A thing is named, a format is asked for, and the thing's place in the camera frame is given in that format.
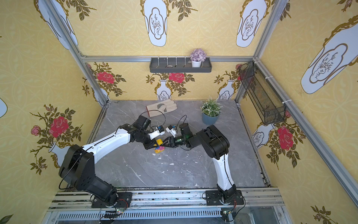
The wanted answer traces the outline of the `yellow curved lego brick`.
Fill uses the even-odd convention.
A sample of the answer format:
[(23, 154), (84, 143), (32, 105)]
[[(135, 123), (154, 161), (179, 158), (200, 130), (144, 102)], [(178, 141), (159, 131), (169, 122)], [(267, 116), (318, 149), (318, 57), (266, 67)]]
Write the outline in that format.
[(161, 139), (156, 140), (157, 146), (160, 147), (163, 144), (163, 141)]

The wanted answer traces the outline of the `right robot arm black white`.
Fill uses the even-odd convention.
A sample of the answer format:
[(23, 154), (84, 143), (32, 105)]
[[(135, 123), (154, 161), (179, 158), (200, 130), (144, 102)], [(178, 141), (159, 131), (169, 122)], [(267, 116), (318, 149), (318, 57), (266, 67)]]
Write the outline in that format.
[(180, 136), (169, 136), (162, 141), (163, 147), (177, 148), (185, 146), (193, 149), (202, 146), (206, 154), (212, 159), (217, 175), (217, 192), (215, 201), (234, 206), (245, 205), (246, 201), (240, 190), (237, 189), (231, 176), (228, 164), (228, 152), (230, 143), (215, 125), (193, 134), (189, 124), (179, 125)]

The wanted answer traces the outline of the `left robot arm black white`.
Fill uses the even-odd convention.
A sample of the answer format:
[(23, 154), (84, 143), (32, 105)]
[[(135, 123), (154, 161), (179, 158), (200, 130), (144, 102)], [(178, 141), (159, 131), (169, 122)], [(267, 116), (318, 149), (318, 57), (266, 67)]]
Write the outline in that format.
[(78, 191), (86, 191), (101, 200), (106, 207), (115, 207), (119, 201), (117, 189), (96, 176), (96, 163), (115, 149), (130, 142), (142, 143), (145, 149), (157, 148), (155, 138), (164, 134), (162, 126), (147, 128), (151, 120), (139, 116), (133, 124), (119, 126), (113, 133), (84, 146), (72, 145), (62, 162), (59, 176)]

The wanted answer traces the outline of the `green plant in blue pot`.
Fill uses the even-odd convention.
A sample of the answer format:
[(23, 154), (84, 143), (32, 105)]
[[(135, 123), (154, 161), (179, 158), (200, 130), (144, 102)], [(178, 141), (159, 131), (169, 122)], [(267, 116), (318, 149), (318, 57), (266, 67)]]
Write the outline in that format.
[(222, 111), (222, 105), (214, 99), (207, 99), (200, 108), (202, 121), (208, 126), (213, 125), (218, 120)]

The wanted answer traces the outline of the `purple flower in white pot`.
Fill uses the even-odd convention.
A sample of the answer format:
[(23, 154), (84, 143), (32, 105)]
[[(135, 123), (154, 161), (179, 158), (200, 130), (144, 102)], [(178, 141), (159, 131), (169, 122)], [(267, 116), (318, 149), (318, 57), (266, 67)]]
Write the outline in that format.
[(192, 62), (192, 67), (199, 68), (201, 64), (206, 60), (207, 54), (201, 48), (194, 49), (190, 54), (190, 60)]

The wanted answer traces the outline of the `grey wall shelf tray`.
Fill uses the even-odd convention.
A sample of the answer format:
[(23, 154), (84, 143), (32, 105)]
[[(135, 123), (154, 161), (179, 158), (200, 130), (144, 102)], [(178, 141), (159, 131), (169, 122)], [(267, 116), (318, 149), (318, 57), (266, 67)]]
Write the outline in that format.
[(211, 73), (212, 63), (207, 58), (200, 67), (193, 67), (189, 57), (152, 57), (150, 73)]

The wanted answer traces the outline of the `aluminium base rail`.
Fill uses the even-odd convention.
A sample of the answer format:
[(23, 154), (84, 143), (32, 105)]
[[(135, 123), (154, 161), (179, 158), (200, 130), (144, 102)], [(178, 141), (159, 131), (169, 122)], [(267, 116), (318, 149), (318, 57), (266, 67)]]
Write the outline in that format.
[(227, 224), (290, 224), (277, 188), (238, 188), (232, 202), (222, 203), (215, 189), (119, 188), (115, 205), (87, 192), (58, 192), (43, 223), (115, 223), (214, 219)]

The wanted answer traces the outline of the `aluminium frame post left rear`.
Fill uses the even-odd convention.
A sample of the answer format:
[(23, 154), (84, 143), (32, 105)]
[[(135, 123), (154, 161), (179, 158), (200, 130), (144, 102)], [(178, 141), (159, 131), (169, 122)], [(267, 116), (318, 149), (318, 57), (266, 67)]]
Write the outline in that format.
[(94, 90), (97, 102), (101, 107), (106, 106), (109, 98), (104, 94), (104, 90), (99, 87), (90, 68), (82, 61), (80, 51), (77, 47), (78, 42), (76, 36), (73, 33), (72, 26), (60, 3), (56, 1), (39, 1), (39, 9), (43, 11), (45, 21), (49, 24), (54, 34), (57, 35), (57, 38), (62, 45), (70, 51), (77, 65), (85, 75), (87, 81)]

